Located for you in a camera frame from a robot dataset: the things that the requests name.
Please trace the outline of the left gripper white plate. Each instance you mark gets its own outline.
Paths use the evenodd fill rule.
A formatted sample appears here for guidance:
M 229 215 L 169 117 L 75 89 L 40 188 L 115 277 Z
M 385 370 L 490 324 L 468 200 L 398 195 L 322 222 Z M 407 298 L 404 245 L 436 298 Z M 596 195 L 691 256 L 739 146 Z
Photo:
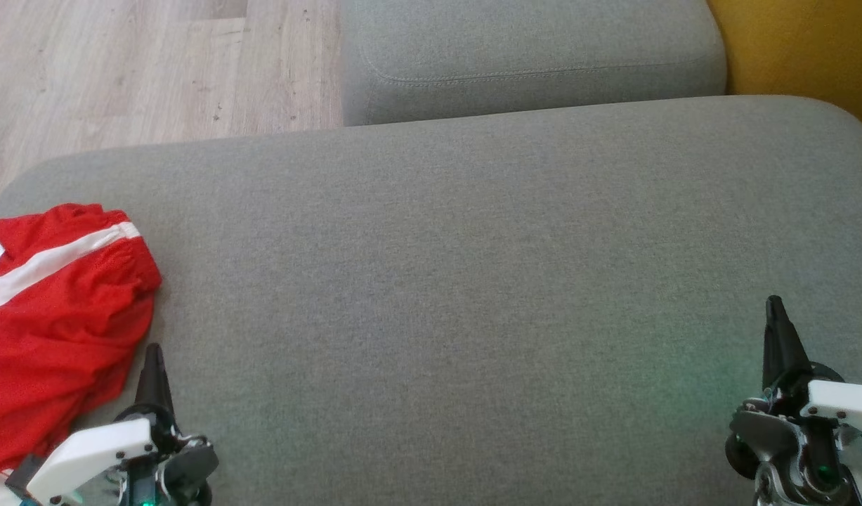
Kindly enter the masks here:
M 175 423 L 163 349 L 147 345 L 134 411 L 121 422 L 75 432 L 47 458 L 28 457 L 25 505 L 79 505 L 77 490 L 99 475 L 118 484 L 119 505 L 210 505 L 218 454 L 202 435 Z

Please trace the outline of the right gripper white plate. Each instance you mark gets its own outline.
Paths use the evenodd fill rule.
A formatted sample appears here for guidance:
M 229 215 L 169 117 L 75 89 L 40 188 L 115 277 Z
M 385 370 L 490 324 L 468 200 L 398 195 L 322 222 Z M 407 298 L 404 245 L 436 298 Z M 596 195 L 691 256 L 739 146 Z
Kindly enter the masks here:
M 826 372 L 812 368 L 781 296 L 769 296 L 766 390 L 737 407 L 726 440 L 727 462 L 754 484 L 752 504 L 862 505 L 862 471 L 844 461 L 849 449 L 862 451 L 862 384 Z

